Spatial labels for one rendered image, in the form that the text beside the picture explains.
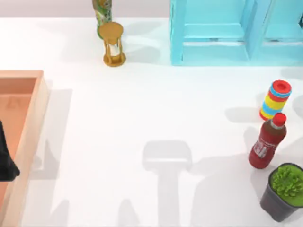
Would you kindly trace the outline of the wooden hourglass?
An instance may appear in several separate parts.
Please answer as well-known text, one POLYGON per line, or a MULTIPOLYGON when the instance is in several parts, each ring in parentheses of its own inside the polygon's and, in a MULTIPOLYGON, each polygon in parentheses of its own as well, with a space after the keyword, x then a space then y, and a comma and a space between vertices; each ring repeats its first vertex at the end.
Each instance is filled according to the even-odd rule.
POLYGON ((123 65, 126 60, 121 41, 123 26, 117 22, 107 22, 101 25, 98 31, 105 46, 104 63, 109 67, 123 65))

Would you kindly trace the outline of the green patterned bottle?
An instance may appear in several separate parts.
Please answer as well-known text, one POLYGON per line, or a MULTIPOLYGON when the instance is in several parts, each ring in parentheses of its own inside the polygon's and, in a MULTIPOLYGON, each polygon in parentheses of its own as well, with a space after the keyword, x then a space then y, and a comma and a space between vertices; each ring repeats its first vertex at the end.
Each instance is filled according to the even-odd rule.
POLYGON ((92 0, 92 5, 97 20, 97 34, 100 39, 103 39, 99 28, 104 23, 112 21, 112 0, 92 0))

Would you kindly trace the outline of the shallow salmon-coloured box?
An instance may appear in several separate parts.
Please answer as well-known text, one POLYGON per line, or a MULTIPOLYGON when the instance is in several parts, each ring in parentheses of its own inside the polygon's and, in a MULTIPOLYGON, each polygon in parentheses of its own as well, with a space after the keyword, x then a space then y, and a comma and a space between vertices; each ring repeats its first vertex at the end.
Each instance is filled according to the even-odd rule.
POLYGON ((48 98, 43 71, 0 70, 0 121, 20 170, 15 180, 0 182, 0 227, 19 227, 48 98))

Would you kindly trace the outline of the stack of coloured rings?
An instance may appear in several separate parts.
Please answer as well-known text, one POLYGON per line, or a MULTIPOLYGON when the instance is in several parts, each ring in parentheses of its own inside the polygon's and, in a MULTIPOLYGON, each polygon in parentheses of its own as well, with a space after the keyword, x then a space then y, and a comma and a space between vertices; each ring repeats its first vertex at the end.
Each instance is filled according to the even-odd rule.
POLYGON ((282 112, 291 92, 292 87, 287 81, 275 80, 271 84, 263 105, 260 108, 260 117, 264 121, 267 121, 272 119, 276 113, 282 112))

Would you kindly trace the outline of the green plant in dark pot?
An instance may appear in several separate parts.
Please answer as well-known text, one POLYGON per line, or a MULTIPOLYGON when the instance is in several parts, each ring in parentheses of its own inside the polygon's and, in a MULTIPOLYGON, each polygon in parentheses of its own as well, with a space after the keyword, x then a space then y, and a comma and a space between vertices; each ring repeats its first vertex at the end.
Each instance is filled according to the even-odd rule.
POLYGON ((282 222, 302 209, 303 168, 294 163, 283 163, 272 171, 260 206, 276 222, 282 222))

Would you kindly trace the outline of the light blue rack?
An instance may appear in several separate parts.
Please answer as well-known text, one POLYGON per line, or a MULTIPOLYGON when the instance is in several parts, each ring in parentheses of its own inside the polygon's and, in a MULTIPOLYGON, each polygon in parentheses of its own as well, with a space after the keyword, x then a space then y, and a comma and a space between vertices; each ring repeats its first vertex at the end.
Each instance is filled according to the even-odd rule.
POLYGON ((170 0, 170 61, 303 66, 303 0, 170 0))

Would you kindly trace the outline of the red bottle with red cap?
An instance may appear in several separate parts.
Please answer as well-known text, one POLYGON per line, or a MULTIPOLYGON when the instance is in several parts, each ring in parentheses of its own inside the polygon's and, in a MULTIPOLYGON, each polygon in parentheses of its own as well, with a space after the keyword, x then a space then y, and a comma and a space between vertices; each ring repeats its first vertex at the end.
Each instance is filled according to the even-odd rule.
POLYGON ((264 169, 270 164, 277 146, 286 136, 285 122, 286 115, 276 113, 262 124, 259 137, 249 154, 249 163, 254 168, 264 169))

